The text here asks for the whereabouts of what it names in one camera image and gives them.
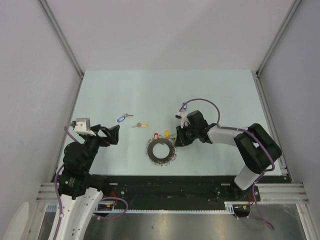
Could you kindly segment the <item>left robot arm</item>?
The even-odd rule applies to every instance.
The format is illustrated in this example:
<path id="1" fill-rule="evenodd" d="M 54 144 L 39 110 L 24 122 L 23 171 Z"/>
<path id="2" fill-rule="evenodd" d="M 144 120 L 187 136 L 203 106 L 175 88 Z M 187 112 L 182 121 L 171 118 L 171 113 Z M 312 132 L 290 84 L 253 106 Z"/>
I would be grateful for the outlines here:
<path id="1" fill-rule="evenodd" d="M 54 176 L 57 210 L 50 240 L 82 240 L 100 200 L 110 196 L 108 178 L 90 174 L 99 148 L 117 145 L 120 126 L 91 126 L 89 119 L 78 118 L 67 124 L 84 142 L 77 139 L 64 149 L 63 164 Z"/>

